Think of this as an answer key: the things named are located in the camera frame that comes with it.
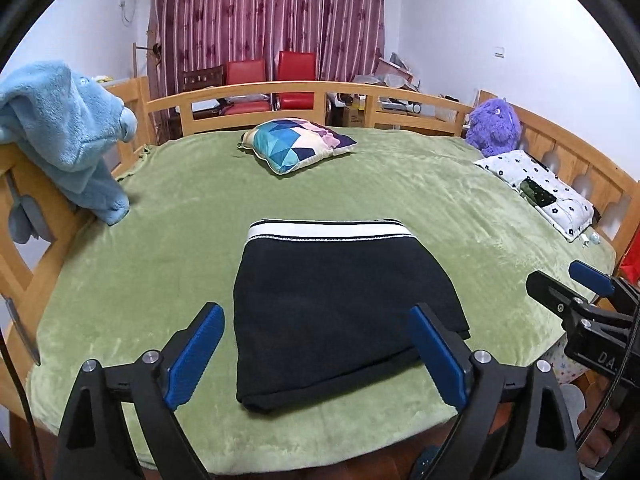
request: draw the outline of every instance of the finger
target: finger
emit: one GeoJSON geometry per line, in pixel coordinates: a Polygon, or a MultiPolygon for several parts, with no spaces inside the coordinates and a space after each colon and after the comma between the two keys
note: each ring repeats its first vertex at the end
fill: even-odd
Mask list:
{"type": "Polygon", "coordinates": [[[600,460],[600,457],[597,456],[594,453],[593,449],[591,449],[586,444],[584,444],[584,446],[580,448],[580,451],[578,452],[578,461],[581,464],[584,464],[587,467],[593,468],[598,465],[599,460],[600,460]]]}
{"type": "Polygon", "coordinates": [[[609,440],[609,437],[604,433],[604,431],[597,428],[591,431],[586,445],[600,457],[606,456],[611,450],[611,441],[609,440]]]}
{"type": "Polygon", "coordinates": [[[602,428],[603,430],[613,431],[620,424],[620,416],[613,411],[611,408],[607,408],[602,412],[602,416],[598,421],[598,428],[602,428]]]}
{"type": "Polygon", "coordinates": [[[596,377],[596,384],[599,389],[604,392],[609,387],[609,380],[606,377],[599,375],[596,377]]]}
{"type": "Polygon", "coordinates": [[[584,403],[587,406],[587,410],[592,413],[595,412],[602,397],[604,397],[604,393],[597,384],[589,386],[584,396],[584,403]]]}
{"type": "MultiPolygon", "coordinates": [[[[578,428],[580,428],[580,430],[583,430],[592,416],[593,412],[591,410],[584,410],[580,415],[578,415],[578,428]]],[[[604,410],[604,412],[602,412],[602,416],[596,424],[596,428],[602,428],[603,430],[607,431],[614,431],[619,424],[620,416],[611,408],[607,408],[606,410],[604,410]]]]}

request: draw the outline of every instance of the blue stuffed animal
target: blue stuffed animal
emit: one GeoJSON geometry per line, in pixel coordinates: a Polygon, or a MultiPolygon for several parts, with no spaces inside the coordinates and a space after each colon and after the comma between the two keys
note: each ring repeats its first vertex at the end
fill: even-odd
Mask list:
{"type": "Polygon", "coordinates": [[[517,149],[522,126],[513,107],[505,99],[489,99],[469,114],[466,142],[484,156],[517,149]]]}
{"type": "Polygon", "coordinates": [[[62,61],[23,66],[0,82],[0,144],[16,142],[71,202],[108,225],[129,200],[102,156],[137,126],[122,99],[62,61]]]}

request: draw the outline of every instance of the wooden bed frame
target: wooden bed frame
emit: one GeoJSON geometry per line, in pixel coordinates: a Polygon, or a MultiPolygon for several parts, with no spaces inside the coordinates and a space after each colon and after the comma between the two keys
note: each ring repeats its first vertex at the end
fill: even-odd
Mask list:
{"type": "MultiPolygon", "coordinates": [[[[180,107],[184,136],[210,130],[252,126],[270,119],[289,116],[324,124],[328,92],[366,95],[364,126],[369,128],[375,127],[376,124],[396,124],[400,128],[415,129],[422,134],[460,137],[463,134],[465,116],[472,110],[472,107],[467,105],[406,90],[325,81],[231,85],[185,92],[153,101],[149,99],[146,77],[108,87],[108,90],[119,96],[138,117],[136,139],[130,144],[118,143],[120,163],[114,168],[114,175],[131,168],[138,160],[138,153],[145,144],[156,143],[156,134],[149,114],[175,106],[180,107]],[[312,92],[314,108],[257,112],[201,120],[194,120],[191,111],[191,104],[194,102],[228,96],[279,92],[312,92]],[[451,113],[452,122],[447,122],[429,116],[383,112],[378,105],[380,96],[433,105],[455,113],[451,113]]],[[[491,96],[492,94],[488,92],[482,92],[480,99],[484,100],[491,96]]],[[[561,161],[559,177],[569,184],[577,175],[586,174],[593,183],[590,200],[599,211],[606,211],[608,206],[617,203],[625,196],[628,207],[617,233],[610,239],[601,232],[601,235],[615,248],[619,261],[640,223],[640,183],[574,134],[524,108],[514,108],[523,124],[524,136],[529,141],[529,153],[540,159],[549,150],[554,150],[561,161]]],[[[0,294],[5,298],[11,298],[27,336],[31,341],[35,341],[40,318],[56,285],[67,251],[78,229],[91,221],[93,216],[87,210],[81,209],[74,212],[66,198],[39,168],[27,160],[17,146],[5,145],[0,146],[0,196],[2,197],[0,213],[4,218],[8,217],[13,203],[7,181],[3,177],[7,171],[12,172],[20,193],[31,195],[37,200],[55,236],[55,241],[31,272],[10,237],[6,221],[0,225],[0,294]]],[[[12,323],[8,330],[7,344],[18,374],[22,382],[26,383],[27,375],[34,363],[17,332],[12,323]]],[[[4,362],[0,363],[0,403],[11,412],[24,417],[17,392],[4,362]]]]}

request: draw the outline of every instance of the purple plush toy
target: purple plush toy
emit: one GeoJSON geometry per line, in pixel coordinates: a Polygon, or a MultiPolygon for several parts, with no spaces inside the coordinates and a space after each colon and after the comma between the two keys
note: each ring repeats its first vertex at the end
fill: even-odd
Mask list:
{"type": "Polygon", "coordinates": [[[517,149],[522,134],[520,120],[505,99],[489,99],[469,114],[466,142],[484,156],[500,155],[517,149]]]}

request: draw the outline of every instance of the bed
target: bed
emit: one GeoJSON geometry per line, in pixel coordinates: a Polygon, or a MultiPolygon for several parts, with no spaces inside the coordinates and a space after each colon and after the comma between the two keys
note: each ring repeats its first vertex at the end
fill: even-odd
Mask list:
{"type": "MultiPolygon", "coordinates": [[[[0,147],[0,171],[11,169],[20,191],[36,198],[56,237],[31,272],[6,227],[0,231],[0,292],[12,298],[25,332],[37,340],[42,365],[33,365],[13,327],[8,345],[36,418],[53,433],[85,359],[98,358],[103,365],[130,362],[161,347],[206,301],[223,305],[228,329],[192,401],[177,416],[211,472],[337,463],[406,439],[454,414],[418,365],[316,406],[268,416],[246,412],[235,400],[231,297],[253,221],[402,221],[454,283],[471,326],[469,345],[519,365],[532,362],[562,335],[558,320],[526,297],[528,273],[542,269],[586,295],[569,279],[568,264],[579,258],[613,271],[640,222],[638,182],[578,137],[520,107],[515,108],[528,152],[541,159],[554,150],[561,160],[560,177],[571,183],[586,174],[593,183],[590,200],[604,217],[617,213],[614,227],[604,223],[598,228],[600,245],[567,243],[508,186],[472,164],[481,154],[462,139],[464,117],[471,110],[466,105],[337,82],[226,86],[155,101],[148,98],[146,78],[109,90],[140,120],[136,143],[118,146],[120,162],[113,173],[121,178],[132,209],[116,226],[92,222],[87,211],[71,211],[18,149],[0,147]],[[297,91],[313,92],[314,108],[296,115],[321,124],[328,92],[367,96],[365,128],[340,131],[358,141],[356,152],[276,177],[236,149],[240,132],[226,130],[286,117],[290,111],[202,120],[194,120],[190,111],[194,102],[224,96],[297,91]],[[452,110],[452,121],[380,111],[381,95],[452,110]],[[183,110],[184,138],[153,146],[149,114],[175,106],[183,110]],[[377,130],[377,124],[401,129],[377,130]]],[[[7,208],[11,202],[3,186],[7,208]]],[[[0,402],[22,414],[4,365],[0,402]]],[[[126,415],[140,459],[151,463],[134,413],[126,415]]]]}

